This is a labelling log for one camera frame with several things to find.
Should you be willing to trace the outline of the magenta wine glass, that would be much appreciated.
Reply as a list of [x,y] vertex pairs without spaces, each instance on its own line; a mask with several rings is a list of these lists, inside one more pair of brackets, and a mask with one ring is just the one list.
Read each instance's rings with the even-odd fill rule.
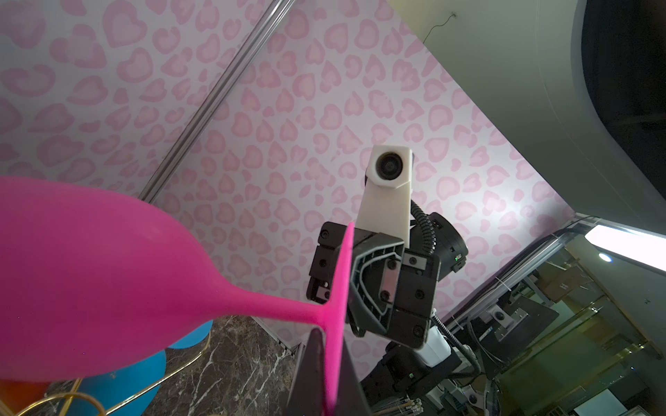
[[348,227],[329,301],[302,303],[229,283],[184,225],[139,199],[5,176],[1,376],[38,382],[105,374],[205,322],[248,315],[324,331],[324,412],[334,414],[353,238]]

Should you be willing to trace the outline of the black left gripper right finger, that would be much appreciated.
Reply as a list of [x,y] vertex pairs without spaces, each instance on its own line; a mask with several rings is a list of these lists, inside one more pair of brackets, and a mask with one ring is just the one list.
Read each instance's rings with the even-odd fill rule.
[[343,353],[339,376],[339,416],[371,416],[349,353]]

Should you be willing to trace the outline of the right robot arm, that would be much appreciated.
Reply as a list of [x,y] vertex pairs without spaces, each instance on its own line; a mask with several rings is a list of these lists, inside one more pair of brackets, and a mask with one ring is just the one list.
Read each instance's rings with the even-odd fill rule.
[[356,229],[345,321],[362,338],[389,341],[383,358],[360,382],[370,407],[391,399],[418,399],[445,379],[480,372],[470,349],[445,329],[435,291],[461,270],[468,246],[439,213],[411,207],[409,241]]

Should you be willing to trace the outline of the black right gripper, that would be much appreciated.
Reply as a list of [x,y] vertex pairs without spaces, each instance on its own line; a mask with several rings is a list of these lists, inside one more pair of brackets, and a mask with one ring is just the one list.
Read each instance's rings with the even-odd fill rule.
[[440,269],[438,256],[411,250],[398,237],[357,231],[345,322],[356,336],[371,332],[421,348]]

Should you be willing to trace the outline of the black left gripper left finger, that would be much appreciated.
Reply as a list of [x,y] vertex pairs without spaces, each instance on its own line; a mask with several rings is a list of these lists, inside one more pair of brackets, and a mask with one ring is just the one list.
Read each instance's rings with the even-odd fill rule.
[[318,328],[310,331],[301,355],[285,414],[321,416],[324,414],[324,335]]

